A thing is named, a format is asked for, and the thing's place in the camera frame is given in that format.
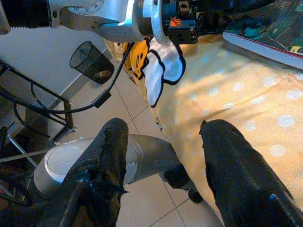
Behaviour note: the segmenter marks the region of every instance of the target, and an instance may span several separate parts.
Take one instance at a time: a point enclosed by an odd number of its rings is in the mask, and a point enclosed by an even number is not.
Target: tile floor
[[[73,97],[72,107],[89,104],[107,86],[108,83],[99,86],[90,81]],[[61,142],[94,137],[113,117],[126,121],[130,134],[164,139],[140,91],[124,72],[111,94],[99,109],[73,114],[78,130],[63,137]],[[158,175],[126,185],[125,189],[130,193],[122,197],[117,227],[222,227],[205,202],[192,203],[185,191],[172,189]]]

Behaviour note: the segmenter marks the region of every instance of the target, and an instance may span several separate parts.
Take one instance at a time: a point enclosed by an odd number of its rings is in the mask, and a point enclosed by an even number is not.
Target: white wall
[[[92,32],[72,31],[60,28],[15,28],[8,35],[0,35],[0,58],[27,77],[61,94],[78,76],[70,68],[70,58],[77,47],[92,43],[103,52],[103,38]],[[25,101],[36,103],[30,95],[30,85],[6,73],[0,83]],[[37,94],[45,105],[54,99],[39,91]]]

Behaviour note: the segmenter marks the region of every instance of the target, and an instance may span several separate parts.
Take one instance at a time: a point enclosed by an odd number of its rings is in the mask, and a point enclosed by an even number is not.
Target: white cartoon patch
[[[142,72],[145,76],[147,99],[155,107],[163,90],[163,83],[175,85],[185,70],[185,60],[179,46],[163,45],[153,38]]]

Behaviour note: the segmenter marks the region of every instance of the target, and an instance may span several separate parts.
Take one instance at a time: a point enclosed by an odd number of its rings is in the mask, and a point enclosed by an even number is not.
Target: cartoon character print
[[[146,38],[131,52],[131,67],[135,77],[139,80],[145,78],[148,103],[154,108],[164,83],[177,84],[184,74],[186,63],[178,45],[159,44],[155,38]]]

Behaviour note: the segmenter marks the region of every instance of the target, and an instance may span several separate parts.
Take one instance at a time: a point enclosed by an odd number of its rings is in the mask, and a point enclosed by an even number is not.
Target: yellow polka dot fabric
[[[204,200],[220,217],[206,180],[199,130],[203,120],[224,119],[262,154],[303,210],[303,71],[221,36],[180,48],[185,73],[177,84],[163,84],[151,110]],[[146,94],[144,80],[135,81]]]

